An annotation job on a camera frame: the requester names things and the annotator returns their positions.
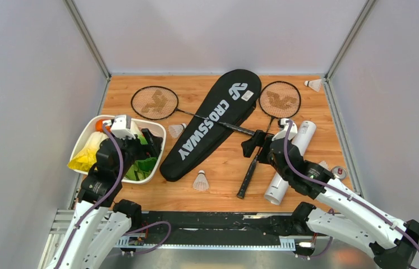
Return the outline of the white shuttlecock tube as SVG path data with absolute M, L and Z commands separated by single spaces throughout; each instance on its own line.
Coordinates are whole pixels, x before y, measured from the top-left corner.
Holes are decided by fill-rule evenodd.
M 303 173 L 306 168 L 303 156 L 316 131 L 316 124 L 309 120 L 304 120 L 297 128 L 298 133 L 296 136 L 287 142 L 287 153 L 292 166 L 298 172 Z M 297 193 L 305 196 L 309 193 L 307 183 L 288 166 L 284 158 L 284 152 L 281 152 L 279 156 L 281 157 L 282 166 L 277 171 L 283 172 L 283 175 L 276 173 L 264 194 L 264 198 L 274 205 L 281 204 L 289 187 L 292 187 Z

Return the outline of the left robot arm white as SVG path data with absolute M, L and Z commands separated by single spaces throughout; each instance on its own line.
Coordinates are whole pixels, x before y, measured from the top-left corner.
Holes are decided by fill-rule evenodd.
M 113 201 L 130 167 L 137 161 L 159 157 L 164 138 L 147 128 L 140 135 L 106 135 L 94 152 L 96 162 L 81 184 L 70 226 L 48 268 L 99 268 L 125 232 L 142 227 L 139 204 Z

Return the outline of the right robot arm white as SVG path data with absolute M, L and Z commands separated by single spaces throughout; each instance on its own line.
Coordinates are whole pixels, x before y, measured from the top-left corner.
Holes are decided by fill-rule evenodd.
M 312 137 L 310 130 L 299 130 L 295 136 L 286 131 L 276 135 L 256 131 L 241 146 L 244 157 L 259 146 L 259 162 L 271 165 L 281 181 L 344 215 L 343 219 L 332 217 L 302 202 L 291 219 L 296 233 L 311 230 L 335 237 L 364 251 L 380 268 L 411 268 L 419 254 L 419 222 L 387 214 L 347 188 L 330 170 L 306 160 Z

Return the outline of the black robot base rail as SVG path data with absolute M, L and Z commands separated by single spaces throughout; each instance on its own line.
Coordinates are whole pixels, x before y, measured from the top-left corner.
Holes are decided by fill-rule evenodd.
M 275 246 L 281 237 L 314 237 L 290 213 L 148 211 L 130 230 L 138 228 L 146 244 Z

